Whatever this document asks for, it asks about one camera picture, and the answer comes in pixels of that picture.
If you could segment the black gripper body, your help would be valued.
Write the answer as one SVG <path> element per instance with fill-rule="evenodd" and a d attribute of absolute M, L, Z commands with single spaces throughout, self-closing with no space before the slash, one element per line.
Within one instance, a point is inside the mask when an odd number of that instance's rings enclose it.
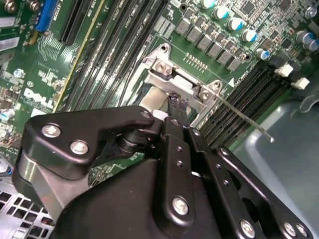
<path fill-rule="evenodd" d="M 168 239 L 153 219 L 158 161 L 141 161 L 75 198 L 53 230 L 55 239 Z M 209 203 L 193 176 L 196 218 L 183 239 L 232 239 L 233 227 Z"/>

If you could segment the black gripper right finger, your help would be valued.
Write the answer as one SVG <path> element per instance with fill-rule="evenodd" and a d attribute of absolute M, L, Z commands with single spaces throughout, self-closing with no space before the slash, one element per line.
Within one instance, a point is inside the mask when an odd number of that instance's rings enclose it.
<path fill-rule="evenodd" d="M 187 239 L 312 239 L 310 228 L 229 149 L 184 118 L 197 218 Z"/>

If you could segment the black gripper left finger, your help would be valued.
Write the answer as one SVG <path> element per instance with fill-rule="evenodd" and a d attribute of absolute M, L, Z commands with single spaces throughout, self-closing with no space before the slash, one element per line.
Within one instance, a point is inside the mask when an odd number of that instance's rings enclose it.
<path fill-rule="evenodd" d="M 163 111 L 141 106 L 38 115 L 24 126 L 14 185 L 38 200 L 55 226 L 75 198 L 130 166 L 157 160 L 153 219 L 188 229 L 196 218 L 186 103 L 168 97 Z"/>

